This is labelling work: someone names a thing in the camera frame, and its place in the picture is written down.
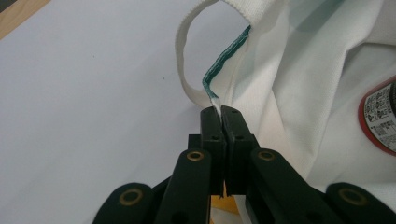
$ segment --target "wooden floor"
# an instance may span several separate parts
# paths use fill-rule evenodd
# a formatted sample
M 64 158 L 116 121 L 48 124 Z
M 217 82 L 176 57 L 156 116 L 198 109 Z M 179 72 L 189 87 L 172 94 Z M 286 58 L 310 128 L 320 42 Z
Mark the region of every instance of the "wooden floor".
M 21 23 L 29 19 L 50 0 L 7 0 L 0 7 L 0 40 L 17 28 Z

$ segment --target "green trim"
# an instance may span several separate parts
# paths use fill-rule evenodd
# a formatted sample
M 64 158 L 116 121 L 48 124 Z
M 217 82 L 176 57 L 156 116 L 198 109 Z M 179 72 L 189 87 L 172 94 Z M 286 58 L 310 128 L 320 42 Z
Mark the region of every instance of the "green trim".
M 202 84 L 204 85 L 204 89 L 209 95 L 210 99 L 212 98 L 219 98 L 212 90 L 210 90 L 210 83 L 212 82 L 213 78 L 218 75 L 221 71 L 224 63 L 233 57 L 236 51 L 244 45 L 245 41 L 248 39 L 248 33 L 250 31 L 250 26 L 240 35 L 236 40 L 226 49 L 224 50 L 220 56 L 216 59 L 215 63 L 209 68 L 206 72 Z

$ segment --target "white strap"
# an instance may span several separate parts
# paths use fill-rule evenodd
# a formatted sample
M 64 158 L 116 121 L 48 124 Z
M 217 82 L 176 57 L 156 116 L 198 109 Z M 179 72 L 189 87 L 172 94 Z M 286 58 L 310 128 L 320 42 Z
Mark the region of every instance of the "white strap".
M 224 0 L 231 7 L 235 8 L 254 28 L 266 11 L 276 0 Z M 209 97 L 204 90 L 196 90 L 186 80 L 184 74 L 184 47 L 186 46 L 187 33 L 193 20 L 207 7 L 215 4 L 218 0 L 203 0 L 196 6 L 180 24 L 176 36 L 176 56 L 177 71 L 183 86 L 184 92 L 196 104 L 207 107 L 211 106 Z

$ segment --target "red round container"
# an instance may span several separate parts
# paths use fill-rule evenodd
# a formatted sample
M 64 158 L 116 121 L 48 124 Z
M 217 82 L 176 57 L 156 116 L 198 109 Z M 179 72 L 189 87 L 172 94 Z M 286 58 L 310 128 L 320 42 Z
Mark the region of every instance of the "red round container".
M 396 77 L 367 92 L 359 105 L 359 123 L 374 145 L 396 156 Z

